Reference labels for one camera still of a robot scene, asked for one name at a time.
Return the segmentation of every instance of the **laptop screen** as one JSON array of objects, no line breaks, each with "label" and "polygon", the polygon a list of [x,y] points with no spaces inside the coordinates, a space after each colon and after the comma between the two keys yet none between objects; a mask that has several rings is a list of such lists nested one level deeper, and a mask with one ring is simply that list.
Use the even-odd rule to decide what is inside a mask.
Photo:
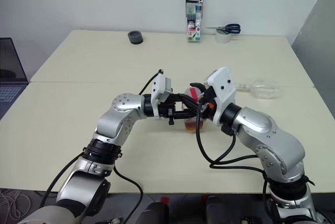
[{"label": "laptop screen", "polygon": [[0,38],[0,83],[28,83],[11,38]]}]

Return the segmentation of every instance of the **laptop keyboard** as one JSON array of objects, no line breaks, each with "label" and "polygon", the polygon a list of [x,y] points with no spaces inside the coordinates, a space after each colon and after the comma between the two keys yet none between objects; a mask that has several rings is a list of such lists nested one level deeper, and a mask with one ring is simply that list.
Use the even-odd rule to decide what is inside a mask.
[{"label": "laptop keyboard", "polygon": [[0,102],[12,102],[21,89],[20,86],[0,87]]}]

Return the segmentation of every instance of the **table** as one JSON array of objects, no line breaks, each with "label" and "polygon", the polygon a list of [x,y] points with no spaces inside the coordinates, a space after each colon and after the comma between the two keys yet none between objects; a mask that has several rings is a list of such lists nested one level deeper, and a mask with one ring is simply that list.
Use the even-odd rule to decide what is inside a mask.
[{"label": "table", "polygon": [[[175,91],[184,90],[175,83]],[[52,179],[92,136],[100,116],[113,98],[138,93],[134,83],[30,83],[0,121],[0,187],[46,190]],[[236,102],[266,112],[278,126],[298,138],[306,150],[306,175],[316,183],[312,192],[334,192],[334,118],[312,87],[282,87],[282,97],[260,100],[237,93]],[[201,134],[210,157],[221,154],[231,142],[210,121]],[[212,170],[201,156],[195,135],[183,121],[148,118],[135,123],[116,161],[122,174],[133,178],[146,193],[260,193],[263,178],[254,171]],[[239,141],[228,158],[252,152]],[[241,162],[260,167],[257,159]],[[110,192],[137,192],[113,173]],[[62,176],[54,190],[65,180]]]},{"label": "table", "polygon": [[285,37],[234,36],[219,44],[214,35],[188,43],[184,34],[143,32],[133,45],[127,32],[74,30],[31,78],[32,82],[145,83],[158,69],[173,82],[202,82],[229,66],[236,83],[256,79],[280,86],[313,87]]}]

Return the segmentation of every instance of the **scissors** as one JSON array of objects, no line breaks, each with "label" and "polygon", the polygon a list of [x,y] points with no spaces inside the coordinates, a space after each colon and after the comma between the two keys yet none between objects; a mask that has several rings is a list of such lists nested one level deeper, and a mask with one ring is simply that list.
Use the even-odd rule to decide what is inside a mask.
[{"label": "scissors", "polygon": [[239,34],[241,32],[239,24],[227,24],[223,27],[207,27],[206,29],[217,29],[230,34]]}]

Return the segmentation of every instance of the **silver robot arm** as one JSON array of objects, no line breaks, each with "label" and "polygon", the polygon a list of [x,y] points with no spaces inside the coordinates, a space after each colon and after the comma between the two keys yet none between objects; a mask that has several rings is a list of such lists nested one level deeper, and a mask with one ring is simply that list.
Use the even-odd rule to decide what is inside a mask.
[{"label": "silver robot arm", "polygon": [[158,107],[171,94],[171,80],[158,74],[151,96],[124,93],[98,121],[92,140],[62,185],[54,206],[45,206],[19,223],[78,224],[84,217],[97,214],[106,199],[110,183],[105,179],[122,156],[121,146],[139,119],[159,116]]},{"label": "silver robot arm", "polygon": [[305,150],[292,135],[280,129],[272,117],[235,105],[236,88],[227,67],[220,68],[206,80],[203,103],[214,98],[216,111],[212,121],[234,132],[238,139],[260,159],[270,184],[270,194],[277,216],[307,216],[319,223],[311,193],[306,184],[303,158]]}]

